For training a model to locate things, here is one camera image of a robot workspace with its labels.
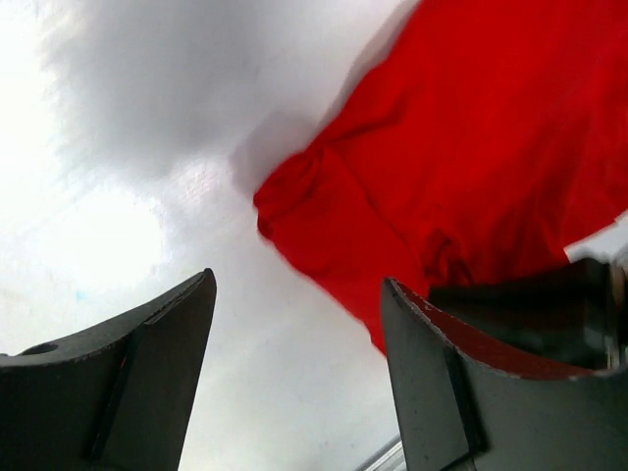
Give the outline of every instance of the white table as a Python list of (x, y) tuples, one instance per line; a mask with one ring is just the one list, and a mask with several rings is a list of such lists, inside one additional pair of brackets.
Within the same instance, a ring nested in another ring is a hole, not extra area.
[(251, 196), (414, 3), (0, 3), (0, 351), (207, 266), (182, 470), (352, 470), (394, 437), (385, 359), (260, 240)]

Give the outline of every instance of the folded red cloth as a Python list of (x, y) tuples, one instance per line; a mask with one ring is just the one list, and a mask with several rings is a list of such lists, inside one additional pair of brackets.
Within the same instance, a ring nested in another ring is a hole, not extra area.
[(428, 295), (566, 263), (628, 207), (628, 2), (424, 0), (254, 203), (381, 350), (384, 277)]

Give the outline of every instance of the red cloth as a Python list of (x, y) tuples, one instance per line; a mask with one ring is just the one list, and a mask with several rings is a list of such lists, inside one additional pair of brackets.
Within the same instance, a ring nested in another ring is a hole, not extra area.
[(259, 188), (259, 230), (384, 350), (384, 277), (498, 282), (610, 224), (627, 131), (628, 1), (425, 0)]

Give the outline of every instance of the red fabric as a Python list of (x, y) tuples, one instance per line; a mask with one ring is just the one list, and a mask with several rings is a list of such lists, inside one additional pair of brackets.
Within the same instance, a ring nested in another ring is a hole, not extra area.
[(384, 350), (384, 277), (523, 276), (622, 213), (627, 125), (628, 1), (425, 0), (259, 188), (259, 230)]

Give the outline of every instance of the white surface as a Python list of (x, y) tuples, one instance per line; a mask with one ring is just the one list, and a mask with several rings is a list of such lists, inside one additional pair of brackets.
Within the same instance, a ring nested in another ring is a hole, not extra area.
[(394, 437), (385, 360), (262, 243), (251, 195), (412, 3), (1, 2), (0, 351), (208, 266), (182, 470), (351, 470)]

